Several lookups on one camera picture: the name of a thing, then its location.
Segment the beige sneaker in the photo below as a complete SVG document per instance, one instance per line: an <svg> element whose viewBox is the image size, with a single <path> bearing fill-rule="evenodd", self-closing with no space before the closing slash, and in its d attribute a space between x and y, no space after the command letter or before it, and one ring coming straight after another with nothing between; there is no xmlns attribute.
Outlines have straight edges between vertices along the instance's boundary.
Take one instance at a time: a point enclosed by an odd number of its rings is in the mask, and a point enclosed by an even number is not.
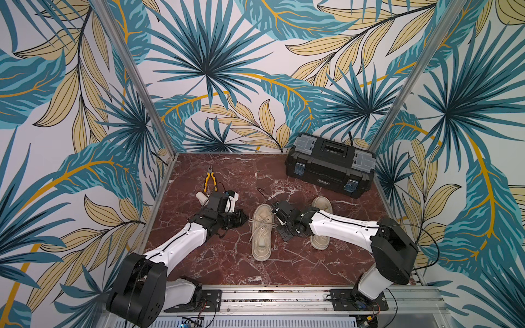
<svg viewBox="0 0 525 328"><path fill-rule="evenodd" d="M272 252L272 229L274 214L268 204L260 205L252 218L252 255L255 260L264 262Z"/></svg>
<svg viewBox="0 0 525 328"><path fill-rule="evenodd" d="M333 213L332 204L326 197L319 196L313 200L312 206L320 210L324 210L327 213ZM329 236L321 236L315 233L310 237L310 243L316 250L326 250L329 246Z"/></svg>

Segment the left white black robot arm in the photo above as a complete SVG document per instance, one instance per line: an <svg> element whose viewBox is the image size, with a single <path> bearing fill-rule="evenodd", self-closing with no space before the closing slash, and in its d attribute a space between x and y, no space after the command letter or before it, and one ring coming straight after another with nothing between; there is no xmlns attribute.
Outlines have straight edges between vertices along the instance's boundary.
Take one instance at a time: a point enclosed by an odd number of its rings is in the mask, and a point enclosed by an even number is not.
<svg viewBox="0 0 525 328"><path fill-rule="evenodd" d="M239 194L234 191L200 196L201 208L179 232L154 250L126 256L107 297L108 312L137 327L150 327L162 311L195 299L198 284L189 278L176 280L168 291L169 274L220 230L239 228L249 220L235 208Z"/></svg>

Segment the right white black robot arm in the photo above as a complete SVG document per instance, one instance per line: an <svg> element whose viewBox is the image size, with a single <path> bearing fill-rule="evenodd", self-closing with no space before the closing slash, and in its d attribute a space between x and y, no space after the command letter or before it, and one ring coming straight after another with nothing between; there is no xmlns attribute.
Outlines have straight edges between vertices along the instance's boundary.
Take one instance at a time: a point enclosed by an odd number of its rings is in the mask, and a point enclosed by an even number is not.
<svg viewBox="0 0 525 328"><path fill-rule="evenodd" d="M360 221L313 206L299 210L286 201L272 204L272 212L285 241L296 236L326 236L372 254L375 263L359 277L351 298L374 301L390 286L409 283L418 247L395 220Z"/></svg>

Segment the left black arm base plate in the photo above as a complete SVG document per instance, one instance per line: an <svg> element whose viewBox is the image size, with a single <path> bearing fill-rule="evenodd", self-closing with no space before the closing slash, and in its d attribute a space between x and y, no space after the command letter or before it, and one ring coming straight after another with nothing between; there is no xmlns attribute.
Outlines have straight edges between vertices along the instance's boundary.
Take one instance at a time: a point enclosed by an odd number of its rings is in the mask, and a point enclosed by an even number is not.
<svg viewBox="0 0 525 328"><path fill-rule="evenodd" d="M177 306L169 306L164 312L166 313L190 313L190 312L210 312L215 313L221 308L222 290L204 289L196 292L189 303Z"/></svg>

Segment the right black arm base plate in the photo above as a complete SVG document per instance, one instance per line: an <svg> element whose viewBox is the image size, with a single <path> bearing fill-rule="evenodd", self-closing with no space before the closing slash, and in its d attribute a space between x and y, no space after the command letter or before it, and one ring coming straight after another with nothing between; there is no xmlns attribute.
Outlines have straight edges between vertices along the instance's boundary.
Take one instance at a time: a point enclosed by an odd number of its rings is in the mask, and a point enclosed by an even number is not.
<svg viewBox="0 0 525 328"><path fill-rule="evenodd" d="M327 300L331 302L336 312L365 311L378 313L383 310L389 310L389 305L383 292L378 298L370 300L359 294L359 292L354 293L354 291L350 289L331 289L329 290Z"/></svg>

